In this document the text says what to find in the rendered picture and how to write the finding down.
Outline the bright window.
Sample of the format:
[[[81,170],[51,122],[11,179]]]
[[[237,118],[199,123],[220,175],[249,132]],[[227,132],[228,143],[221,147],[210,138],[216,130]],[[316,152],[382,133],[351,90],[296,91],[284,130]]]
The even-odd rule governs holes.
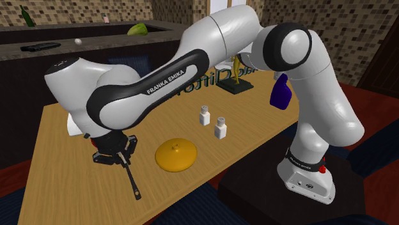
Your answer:
[[[215,12],[221,11],[223,9],[237,6],[237,5],[246,5],[249,0],[209,0],[208,1],[208,9],[209,15]]]

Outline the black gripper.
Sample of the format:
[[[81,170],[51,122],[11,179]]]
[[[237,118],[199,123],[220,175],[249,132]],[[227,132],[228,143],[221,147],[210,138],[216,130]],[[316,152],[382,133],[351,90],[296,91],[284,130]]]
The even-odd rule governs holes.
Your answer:
[[[129,157],[135,152],[137,137],[131,135],[127,138],[121,130],[112,130],[106,135],[92,138],[91,142],[98,150],[93,154],[93,161],[99,164],[113,165],[121,164],[121,158],[114,154],[125,149],[124,156]]]

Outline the wooden table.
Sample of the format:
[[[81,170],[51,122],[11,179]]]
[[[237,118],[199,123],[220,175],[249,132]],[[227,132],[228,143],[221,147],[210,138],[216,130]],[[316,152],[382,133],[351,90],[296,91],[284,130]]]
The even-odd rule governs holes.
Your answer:
[[[45,106],[18,225],[142,225],[297,121],[296,97],[284,111],[270,105],[272,72],[253,72],[245,80],[254,88],[237,95],[217,86],[182,93],[127,130],[138,139],[129,168],[140,200],[126,169],[94,163],[92,143],[68,135],[67,112],[58,104]],[[205,126],[202,105],[210,113]],[[227,126],[222,139],[214,135],[218,117]],[[198,150],[195,163],[179,173],[155,162],[157,148],[173,138]]]

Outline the golden figure on dark base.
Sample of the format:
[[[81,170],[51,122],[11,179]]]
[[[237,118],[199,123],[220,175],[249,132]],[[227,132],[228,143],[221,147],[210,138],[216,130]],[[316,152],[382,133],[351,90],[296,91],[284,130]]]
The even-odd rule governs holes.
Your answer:
[[[234,77],[229,79],[223,79],[222,81],[217,81],[216,85],[234,95],[254,88],[254,86],[250,82],[242,80],[239,77],[240,65],[240,55],[237,54],[234,57],[232,66]]]

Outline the dark robot stand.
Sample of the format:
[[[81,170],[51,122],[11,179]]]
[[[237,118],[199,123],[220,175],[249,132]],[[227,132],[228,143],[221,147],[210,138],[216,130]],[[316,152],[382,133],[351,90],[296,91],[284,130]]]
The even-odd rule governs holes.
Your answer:
[[[330,147],[326,154],[336,187],[331,204],[288,190],[277,165],[291,143],[276,135],[230,166],[219,182],[219,200],[252,225],[307,225],[366,212],[363,178],[352,171],[344,148]]]

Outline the green glass bottle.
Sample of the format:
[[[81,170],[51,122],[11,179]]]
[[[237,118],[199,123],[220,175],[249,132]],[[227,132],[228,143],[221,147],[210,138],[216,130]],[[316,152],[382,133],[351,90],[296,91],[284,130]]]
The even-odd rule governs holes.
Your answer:
[[[22,17],[24,18],[27,26],[34,27],[35,24],[34,24],[33,20],[31,19],[29,13],[24,9],[24,7],[22,5],[20,5],[20,9],[21,9]]]

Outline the dark green lettering decoration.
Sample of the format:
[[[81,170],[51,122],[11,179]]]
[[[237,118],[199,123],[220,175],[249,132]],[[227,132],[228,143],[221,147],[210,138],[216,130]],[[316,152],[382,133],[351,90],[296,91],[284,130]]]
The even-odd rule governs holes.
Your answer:
[[[253,68],[239,68],[239,77],[242,75],[247,75],[255,72],[256,70]],[[215,72],[211,72],[209,75],[204,74],[202,77],[194,81],[192,84],[188,85],[186,88],[181,89],[176,93],[177,96],[180,96],[181,93],[190,93],[194,90],[200,90],[202,87],[209,87],[216,85],[217,81],[222,81],[223,79],[233,78],[234,74],[231,69],[222,69],[216,70]]]

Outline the yellow domed lid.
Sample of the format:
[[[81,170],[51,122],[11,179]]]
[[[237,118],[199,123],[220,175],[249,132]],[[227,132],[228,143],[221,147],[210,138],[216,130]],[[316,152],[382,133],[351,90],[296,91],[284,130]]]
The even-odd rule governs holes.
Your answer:
[[[191,141],[174,138],[165,141],[157,148],[155,161],[161,169],[175,173],[191,167],[197,154],[197,148]]]

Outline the black remote control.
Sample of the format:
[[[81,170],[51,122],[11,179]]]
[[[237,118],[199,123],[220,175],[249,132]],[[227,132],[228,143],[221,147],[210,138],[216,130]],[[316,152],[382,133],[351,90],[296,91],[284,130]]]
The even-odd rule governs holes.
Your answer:
[[[47,43],[39,43],[36,45],[21,46],[20,50],[23,52],[38,52],[41,50],[53,49],[60,46],[61,46],[60,43],[47,42]]]

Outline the white shaker bottle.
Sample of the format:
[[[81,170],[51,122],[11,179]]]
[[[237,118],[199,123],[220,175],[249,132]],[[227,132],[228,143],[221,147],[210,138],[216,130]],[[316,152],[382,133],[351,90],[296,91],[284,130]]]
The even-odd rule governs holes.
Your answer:
[[[208,106],[207,105],[202,105],[201,106],[201,112],[199,114],[199,122],[205,126],[210,123],[210,113],[208,111]]]
[[[227,130],[227,126],[225,124],[225,118],[218,117],[217,123],[215,124],[215,127],[214,127],[214,135],[218,139],[222,139],[222,138],[226,137],[226,130]]]

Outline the dark wooden door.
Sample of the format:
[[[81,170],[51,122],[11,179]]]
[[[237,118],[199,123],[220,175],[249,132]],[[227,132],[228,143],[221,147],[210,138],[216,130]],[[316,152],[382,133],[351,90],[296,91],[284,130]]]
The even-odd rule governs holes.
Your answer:
[[[399,16],[381,42],[357,87],[399,98]]]

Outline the dark blue chair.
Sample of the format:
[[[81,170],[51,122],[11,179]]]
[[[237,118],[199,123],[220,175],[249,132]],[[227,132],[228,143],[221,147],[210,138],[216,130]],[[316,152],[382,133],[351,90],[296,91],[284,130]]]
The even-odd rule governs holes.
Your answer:
[[[0,225],[17,225],[25,187],[0,198]]]
[[[353,172],[366,178],[399,159],[399,118],[352,151],[330,146],[327,153],[348,160]]]
[[[112,65],[127,65],[133,68],[141,77],[149,74],[152,71],[148,55],[113,57],[108,58],[107,62]]]
[[[218,200],[217,191],[204,183],[168,207],[150,225],[249,225]]]

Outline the black handled kitchen tool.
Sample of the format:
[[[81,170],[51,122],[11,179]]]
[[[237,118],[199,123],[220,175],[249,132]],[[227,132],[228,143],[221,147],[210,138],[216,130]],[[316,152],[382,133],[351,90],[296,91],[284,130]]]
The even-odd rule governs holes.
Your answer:
[[[118,156],[121,158],[121,161],[123,163],[123,167],[127,171],[127,174],[128,174],[131,186],[132,186],[132,190],[134,192],[135,199],[136,200],[140,200],[141,199],[141,193],[140,193],[140,191],[139,191],[139,189],[138,189],[138,187],[137,187],[137,185],[136,185],[136,183],[134,181],[134,178],[133,178],[132,173],[131,173],[130,168],[129,168],[129,164],[128,164],[127,160],[125,159],[124,155],[121,152],[118,152]]]

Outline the green lettuce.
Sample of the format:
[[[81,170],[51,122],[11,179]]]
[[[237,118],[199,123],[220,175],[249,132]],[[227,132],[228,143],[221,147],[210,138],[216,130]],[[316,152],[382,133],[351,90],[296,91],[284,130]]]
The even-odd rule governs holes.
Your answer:
[[[127,36],[146,36],[148,29],[144,23],[138,23],[127,31]]]

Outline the blue spray bottle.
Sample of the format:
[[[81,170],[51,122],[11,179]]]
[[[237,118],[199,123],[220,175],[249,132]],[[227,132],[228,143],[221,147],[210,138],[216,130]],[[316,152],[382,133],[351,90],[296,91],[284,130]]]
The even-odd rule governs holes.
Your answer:
[[[270,105],[281,110],[285,110],[288,107],[292,98],[292,92],[286,85],[287,81],[288,76],[286,74],[281,74],[270,94]]]

